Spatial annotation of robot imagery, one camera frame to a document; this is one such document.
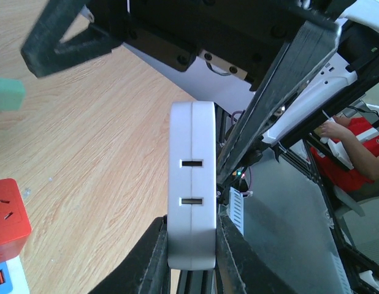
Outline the white multicolour power strip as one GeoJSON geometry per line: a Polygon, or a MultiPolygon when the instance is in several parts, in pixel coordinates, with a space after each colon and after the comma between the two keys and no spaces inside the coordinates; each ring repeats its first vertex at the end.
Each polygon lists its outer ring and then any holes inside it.
{"type": "Polygon", "coordinates": [[[0,263],[0,293],[29,293],[20,254],[0,263]]]}

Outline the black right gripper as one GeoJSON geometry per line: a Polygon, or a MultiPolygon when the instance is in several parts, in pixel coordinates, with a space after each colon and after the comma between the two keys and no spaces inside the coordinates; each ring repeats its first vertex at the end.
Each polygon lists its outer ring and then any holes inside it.
{"type": "Polygon", "coordinates": [[[94,24],[184,72],[196,58],[258,89],[287,45],[308,58],[305,73],[337,47],[337,27],[300,1],[88,1],[94,24]]]}

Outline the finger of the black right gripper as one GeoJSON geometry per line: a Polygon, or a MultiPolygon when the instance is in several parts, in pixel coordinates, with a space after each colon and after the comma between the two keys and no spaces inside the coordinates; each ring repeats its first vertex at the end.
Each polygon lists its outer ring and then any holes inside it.
{"type": "Polygon", "coordinates": [[[121,46],[127,16],[128,1],[48,1],[20,50],[21,56],[36,77],[65,71],[121,46]],[[93,20],[64,40],[84,8],[93,20]]]}
{"type": "Polygon", "coordinates": [[[285,42],[234,126],[216,165],[216,181],[224,184],[253,141],[266,131],[271,116],[311,80],[337,51],[340,26],[306,21],[294,39],[285,42]]]}

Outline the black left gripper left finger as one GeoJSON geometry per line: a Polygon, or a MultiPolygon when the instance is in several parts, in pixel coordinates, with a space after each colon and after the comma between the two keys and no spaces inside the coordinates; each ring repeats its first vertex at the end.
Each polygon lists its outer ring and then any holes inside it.
{"type": "Polygon", "coordinates": [[[91,293],[170,293],[166,215],[154,219],[126,258],[91,293]]]}

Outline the red cube socket adapter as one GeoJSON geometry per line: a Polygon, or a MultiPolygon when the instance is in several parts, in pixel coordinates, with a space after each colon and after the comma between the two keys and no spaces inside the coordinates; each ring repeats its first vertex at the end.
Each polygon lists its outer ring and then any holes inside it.
{"type": "Polygon", "coordinates": [[[0,179],[0,263],[18,256],[31,232],[17,182],[0,179]]]}

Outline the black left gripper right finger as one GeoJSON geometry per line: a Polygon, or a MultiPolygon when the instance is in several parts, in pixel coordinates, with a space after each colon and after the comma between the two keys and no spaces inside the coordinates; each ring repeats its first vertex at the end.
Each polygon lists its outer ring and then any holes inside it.
{"type": "Polygon", "coordinates": [[[295,293],[259,258],[227,212],[216,220],[217,293],[295,293]]]}

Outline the white plug adapter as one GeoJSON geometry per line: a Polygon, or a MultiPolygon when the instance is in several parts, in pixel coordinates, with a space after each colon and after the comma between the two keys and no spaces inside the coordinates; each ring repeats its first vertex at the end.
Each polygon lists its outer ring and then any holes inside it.
{"type": "Polygon", "coordinates": [[[213,102],[172,104],[168,180],[168,265],[176,270],[211,270],[216,262],[213,102]]]}

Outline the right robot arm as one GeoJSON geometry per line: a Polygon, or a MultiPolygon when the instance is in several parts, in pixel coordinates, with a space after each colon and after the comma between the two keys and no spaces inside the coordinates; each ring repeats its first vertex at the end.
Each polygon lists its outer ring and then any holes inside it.
{"type": "Polygon", "coordinates": [[[379,82],[379,1],[48,1],[21,55],[38,78],[129,45],[178,71],[195,61],[254,93],[216,164],[219,184],[261,137],[292,145],[379,82]]]}

